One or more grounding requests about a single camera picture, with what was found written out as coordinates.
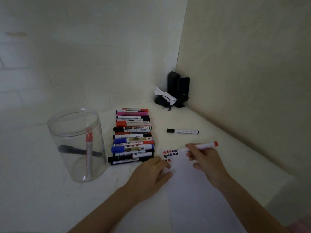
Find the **desk surface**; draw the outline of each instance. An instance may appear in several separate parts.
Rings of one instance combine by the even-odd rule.
[[[132,107],[148,108],[155,155],[186,143],[218,141],[225,167],[260,204],[265,206],[292,178],[235,138],[188,108],[172,111],[153,102]],[[99,114],[106,156],[113,143],[115,110]],[[198,135],[166,133],[167,128],[199,130]],[[66,232],[126,183],[140,163],[110,166],[98,179],[72,182],[46,125],[0,134],[2,147],[0,231]],[[171,232],[166,192],[130,211],[116,232]]]

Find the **tiled wall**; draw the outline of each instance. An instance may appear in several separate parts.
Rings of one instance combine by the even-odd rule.
[[[175,70],[187,0],[0,0],[0,130],[153,98]]]

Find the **hand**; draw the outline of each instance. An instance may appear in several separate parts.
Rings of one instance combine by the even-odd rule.
[[[193,167],[205,173],[207,179],[215,187],[219,188],[221,183],[227,179],[231,179],[229,173],[225,169],[217,150],[208,148],[199,150],[194,144],[187,144],[189,152],[186,154],[189,161],[197,160]]]
[[[164,167],[171,168],[171,165],[159,156],[143,162],[124,185],[127,194],[137,202],[149,199],[173,176],[171,172],[160,176]]]

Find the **clear plastic jar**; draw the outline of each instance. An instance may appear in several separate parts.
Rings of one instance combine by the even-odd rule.
[[[100,120],[95,110],[60,111],[48,120],[48,128],[73,181],[92,181],[107,169]]]

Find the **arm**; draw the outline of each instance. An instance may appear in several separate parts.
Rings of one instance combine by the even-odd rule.
[[[198,150],[187,144],[189,161],[197,160],[193,167],[202,170],[210,183],[225,197],[248,233],[289,233],[265,208],[263,208],[225,169],[217,150]]]
[[[170,164],[160,157],[149,159],[139,165],[123,187],[117,189],[68,233],[110,232],[130,209],[153,196],[172,177],[172,173],[160,176],[164,167],[170,168]]]

